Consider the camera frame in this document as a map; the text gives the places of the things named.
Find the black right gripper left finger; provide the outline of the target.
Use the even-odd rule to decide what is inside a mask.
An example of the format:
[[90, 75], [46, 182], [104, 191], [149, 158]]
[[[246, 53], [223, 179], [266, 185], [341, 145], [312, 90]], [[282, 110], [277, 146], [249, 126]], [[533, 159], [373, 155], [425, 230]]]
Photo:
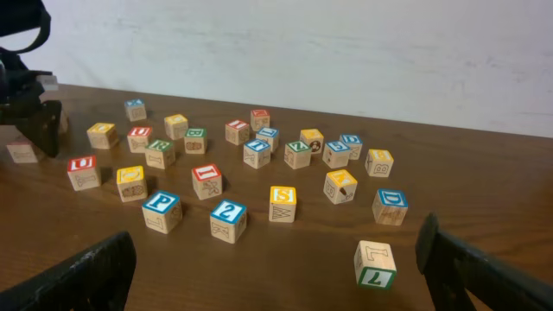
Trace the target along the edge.
[[123, 310], [137, 265], [119, 232], [1, 292], [2, 310]]

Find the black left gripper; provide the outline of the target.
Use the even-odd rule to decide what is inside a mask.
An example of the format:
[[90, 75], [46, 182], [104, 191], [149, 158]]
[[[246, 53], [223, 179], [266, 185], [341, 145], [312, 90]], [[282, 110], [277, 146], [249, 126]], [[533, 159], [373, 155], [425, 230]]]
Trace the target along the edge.
[[52, 72], [1, 69], [1, 125], [15, 125], [49, 157], [60, 151], [62, 104], [59, 100], [42, 103], [40, 96], [58, 89]]

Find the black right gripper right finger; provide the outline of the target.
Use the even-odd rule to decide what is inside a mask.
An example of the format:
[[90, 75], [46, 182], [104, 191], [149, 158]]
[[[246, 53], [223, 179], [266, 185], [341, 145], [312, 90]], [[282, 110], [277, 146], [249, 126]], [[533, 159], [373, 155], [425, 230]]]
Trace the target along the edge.
[[552, 287], [448, 234], [435, 213], [423, 221], [416, 264], [437, 310], [474, 310], [474, 295], [492, 310], [551, 310]]

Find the red E wooden block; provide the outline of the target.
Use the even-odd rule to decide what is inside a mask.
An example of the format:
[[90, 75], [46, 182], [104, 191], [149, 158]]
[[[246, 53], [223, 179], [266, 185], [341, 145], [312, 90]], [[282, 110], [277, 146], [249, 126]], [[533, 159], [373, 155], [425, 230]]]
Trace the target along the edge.
[[6, 144], [14, 163], [37, 163], [41, 160], [41, 151], [23, 136]]

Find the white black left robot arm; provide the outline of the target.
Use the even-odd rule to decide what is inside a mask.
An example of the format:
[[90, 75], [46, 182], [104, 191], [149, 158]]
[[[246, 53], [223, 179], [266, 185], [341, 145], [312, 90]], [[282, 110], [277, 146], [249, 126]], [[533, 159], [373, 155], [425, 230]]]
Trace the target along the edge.
[[40, 96], [58, 88], [48, 71], [26, 67], [21, 54], [42, 46], [51, 29], [51, 16], [42, 0], [1, 0], [1, 36], [38, 29], [29, 46], [18, 50], [1, 49], [1, 124], [14, 125], [47, 156], [59, 153], [62, 103], [43, 101]]

